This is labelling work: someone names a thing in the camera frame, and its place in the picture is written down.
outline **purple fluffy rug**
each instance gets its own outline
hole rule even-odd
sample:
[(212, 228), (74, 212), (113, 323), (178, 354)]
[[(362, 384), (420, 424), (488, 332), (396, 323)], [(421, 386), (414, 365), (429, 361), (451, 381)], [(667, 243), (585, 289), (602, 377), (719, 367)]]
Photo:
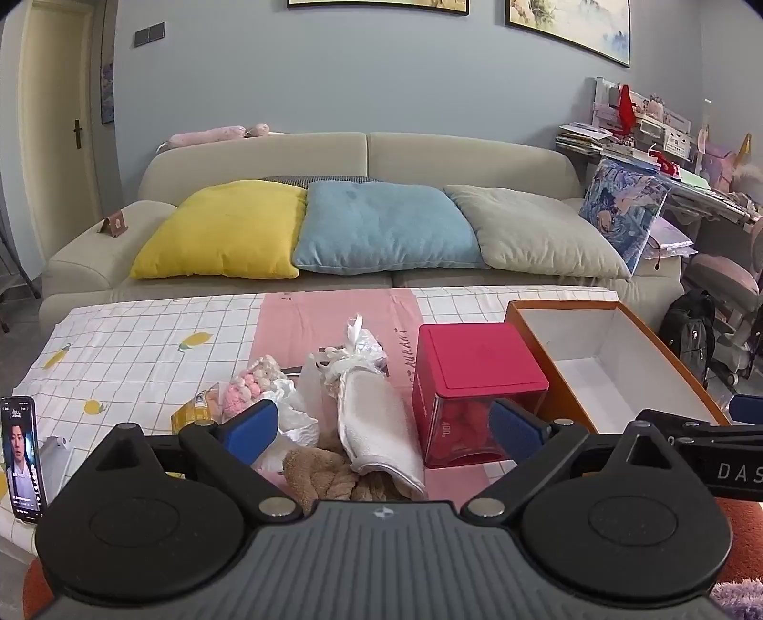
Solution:
[(719, 583), (710, 595), (731, 618), (763, 620), (763, 583), (759, 579)]

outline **pink lid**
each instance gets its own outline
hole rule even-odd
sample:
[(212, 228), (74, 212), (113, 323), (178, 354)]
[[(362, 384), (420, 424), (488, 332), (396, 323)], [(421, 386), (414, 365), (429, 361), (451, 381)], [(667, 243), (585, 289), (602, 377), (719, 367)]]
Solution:
[(549, 388), (538, 363), (513, 325), (423, 325), (435, 388), (445, 398), (541, 392)]

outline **yellow pillow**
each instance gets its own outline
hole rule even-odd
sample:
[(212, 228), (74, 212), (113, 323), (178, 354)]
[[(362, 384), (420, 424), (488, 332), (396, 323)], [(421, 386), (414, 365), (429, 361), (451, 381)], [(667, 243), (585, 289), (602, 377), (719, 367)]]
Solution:
[(296, 278), (304, 189), (269, 181), (207, 187), (185, 200), (138, 254), (130, 277)]

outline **metal screw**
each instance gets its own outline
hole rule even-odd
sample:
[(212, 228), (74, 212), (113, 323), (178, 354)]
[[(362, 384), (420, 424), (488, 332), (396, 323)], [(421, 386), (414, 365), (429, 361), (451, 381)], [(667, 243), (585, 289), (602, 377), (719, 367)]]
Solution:
[(476, 517), (493, 518), (500, 517), (506, 512), (503, 502), (491, 497), (478, 497), (468, 504), (469, 512)]
[(294, 500), (288, 497), (269, 497), (259, 503), (259, 511), (269, 517), (288, 517), (296, 509)]

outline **sofa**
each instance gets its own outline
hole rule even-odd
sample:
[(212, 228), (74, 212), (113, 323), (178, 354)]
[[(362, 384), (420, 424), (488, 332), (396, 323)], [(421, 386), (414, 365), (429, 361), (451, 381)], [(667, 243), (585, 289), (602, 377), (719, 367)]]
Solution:
[(681, 260), (642, 261), (630, 281), (538, 276), (504, 270), (414, 269), (338, 276), (302, 271), (296, 279), (253, 280), (180, 276), (135, 280), (130, 268), (153, 232), (186, 198), (204, 187), (276, 175), (349, 175), (441, 189), (498, 187), (545, 195), (579, 209), (583, 189), (566, 156), (552, 150), (421, 134), (293, 134), (232, 140), (161, 153), (143, 175), (136, 202), (124, 209), (127, 230), (79, 235), (48, 262), (42, 277), (40, 326), (49, 333), (85, 305), (251, 292), (378, 287), (577, 285), (606, 286), (656, 329), (683, 293)]

